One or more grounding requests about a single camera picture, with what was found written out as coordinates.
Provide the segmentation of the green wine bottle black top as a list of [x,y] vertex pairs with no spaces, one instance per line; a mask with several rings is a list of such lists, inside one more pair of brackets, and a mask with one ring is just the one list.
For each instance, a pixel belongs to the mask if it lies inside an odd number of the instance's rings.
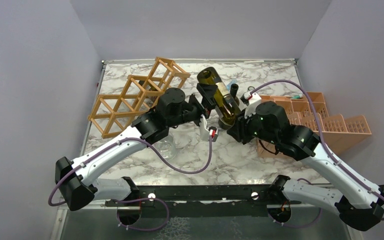
[[222,106],[218,107],[218,124],[223,130],[228,130],[234,125],[236,121],[236,115],[241,112],[239,108],[239,99],[237,97],[239,86],[234,83],[230,89],[228,89],[224,83],[218,83],[217,87],[221,92],[222,102]]

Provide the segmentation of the green wine bottle black neck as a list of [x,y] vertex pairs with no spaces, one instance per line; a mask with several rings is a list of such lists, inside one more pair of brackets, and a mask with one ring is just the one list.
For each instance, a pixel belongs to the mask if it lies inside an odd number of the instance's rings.
[[216,93],[214,95],[214,98],[215,98],[217,110],[218,110],[218,108],[222,106],[222,100],[221,100],[222,97],[221,97],[221,92],[220,92],[217,84],[225,84],[225,83],[222,81],[222,79],[221,79],[220,75],[217,73],[216,69],[212,66],[203,69],[202,71],[200,71],[197,74],[197,80],[201,84],[208,84],[208,85],[216,85],[217,86],[217,90],[216,90]]

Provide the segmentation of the clear round glass bottle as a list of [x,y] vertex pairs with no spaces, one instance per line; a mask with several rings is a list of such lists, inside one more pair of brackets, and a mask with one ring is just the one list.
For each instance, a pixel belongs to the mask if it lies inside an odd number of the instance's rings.
[[158,150],[165,160],[173,159],[177,154],[174,137],[171,135],[157,141],[153,146]]

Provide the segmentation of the green wine bottle brown label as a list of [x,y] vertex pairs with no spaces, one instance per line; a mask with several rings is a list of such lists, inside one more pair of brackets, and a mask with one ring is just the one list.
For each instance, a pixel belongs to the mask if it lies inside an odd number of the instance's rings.
[[145,98],[148,99],[149,104],[152,104],[152,107],[157,104],[159,98],[165,93],[165,91],[158,87],[152,80],[140,80],[139,84],[145,89]]

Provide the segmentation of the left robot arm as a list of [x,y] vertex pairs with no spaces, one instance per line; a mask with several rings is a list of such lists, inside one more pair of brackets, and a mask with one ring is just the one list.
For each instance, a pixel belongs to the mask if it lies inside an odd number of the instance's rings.
[[204,141],[214,142],[218,136],[215,127],[207,126],[211,110],[216,106],[216,85],[199,83],[196,88],[202,96],[198,101],[194,94],[186,101],[185,93],[175,87],[168,88],[156,106],[138,116],[130,126],[112,140],[94,151],[69,160],[60,158],[55,164],[55,183],[48,204],[60,191],[68,209],[77,211],[94,200],[119,200],[132,205],[137,200],[133,182],[123,177],[119,180],[99,179],[115,164],[145,148],[155,149],[153,144],[169,135],[171,128],[193,122],[200,129]]

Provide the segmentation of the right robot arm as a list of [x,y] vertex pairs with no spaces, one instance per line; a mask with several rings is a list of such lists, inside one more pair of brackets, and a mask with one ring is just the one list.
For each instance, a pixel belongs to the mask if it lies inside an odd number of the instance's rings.
[[242,144],[253,139],[271,143],[277,153],[311,167],[333,185],[332,189],[322,188],[279,175],[268,190],[272,202],[311,204],[338,215],[359,231],[384,220],[384,185],[372,183],[350,169],[310,128],[291,124],[282,106],[267,101],[258,104],[250,116],[241,112],[227,133]]

